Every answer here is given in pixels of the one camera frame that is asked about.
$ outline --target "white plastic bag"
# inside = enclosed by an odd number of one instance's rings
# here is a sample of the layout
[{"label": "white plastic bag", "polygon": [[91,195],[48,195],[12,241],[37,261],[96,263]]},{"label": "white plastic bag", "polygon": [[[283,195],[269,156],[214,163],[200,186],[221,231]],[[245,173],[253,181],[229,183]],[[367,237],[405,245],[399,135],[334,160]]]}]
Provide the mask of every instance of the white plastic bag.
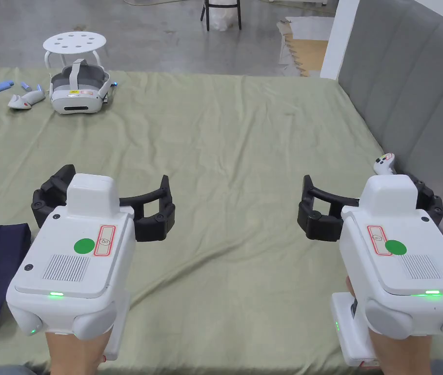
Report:
[{"label": "white plastic bag", "polygon": [[[215,5],[234,5],[237,0],[209,0]],[[209,27],[225,31],[238,21],[237,8],[209,8]]]}]

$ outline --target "green dot sticker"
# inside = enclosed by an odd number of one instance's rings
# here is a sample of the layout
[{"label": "green dot sticker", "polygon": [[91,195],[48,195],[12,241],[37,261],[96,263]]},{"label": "green dot sticker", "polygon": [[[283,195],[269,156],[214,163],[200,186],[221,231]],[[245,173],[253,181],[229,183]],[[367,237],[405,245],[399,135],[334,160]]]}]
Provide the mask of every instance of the green dot sticker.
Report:
[{"label": "green dot sticker", "polygon": [[95,248],[95,241],[91,238],[81,238],[74,244],[74,251],[78,254],[88,254]]},{"label": "green dot sticker", "polygon": [[405,245],[400,241],[396,241],[395,239],[389,239],[384,246],[394,255],[404,255],[407,252]]}]

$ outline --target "white stool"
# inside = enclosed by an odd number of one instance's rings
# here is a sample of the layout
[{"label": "white stool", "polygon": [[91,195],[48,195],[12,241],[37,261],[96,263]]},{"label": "white stool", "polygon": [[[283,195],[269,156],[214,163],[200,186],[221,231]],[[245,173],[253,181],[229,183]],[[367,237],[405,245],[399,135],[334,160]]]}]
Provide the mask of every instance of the white stool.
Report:
[{"label": "white stool", "polygon": [[105,45],[107,39],[103,35],[89,32],[71,32],[62,33],[48,38],[42,44],[46,49],[45,65],[49,69],[50,55],[59,54],[63,66],[67,65],[64,55],[83,54],[86,52],[93,52],[97,59],[97,64],[101,66],[100,56],[97,54],[97,49]]}]

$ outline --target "white vr headset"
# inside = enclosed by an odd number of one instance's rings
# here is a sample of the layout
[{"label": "white vr headset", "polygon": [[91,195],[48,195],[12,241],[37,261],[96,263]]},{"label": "white vr headset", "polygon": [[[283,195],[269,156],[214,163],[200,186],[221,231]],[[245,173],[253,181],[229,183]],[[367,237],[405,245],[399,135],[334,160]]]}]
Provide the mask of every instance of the white vr headset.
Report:
[{"label": "white vr headset", "polygon": [[50,99],[60,114],[96,113],[106,101],[111,87],[111,76],[100,65],[77,59],[53,76]]}]

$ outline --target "chair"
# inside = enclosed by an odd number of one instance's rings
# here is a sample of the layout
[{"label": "chair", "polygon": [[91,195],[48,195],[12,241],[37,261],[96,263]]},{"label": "chair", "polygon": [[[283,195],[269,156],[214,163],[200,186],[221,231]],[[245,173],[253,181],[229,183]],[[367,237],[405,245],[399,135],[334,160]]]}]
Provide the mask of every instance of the chair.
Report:
[{"label": "chair", "polygon": [[204,13],[206,13],[206,29],[208,31],[209,31],[209,8],[237,8],[237,16],[239,18],[239,29],[242,30],[241,0],[237,0],[237,3],[233,5],[210,4],[209,0],[204,0],[204,5],[202,6],[201,21],[204,19]]}]

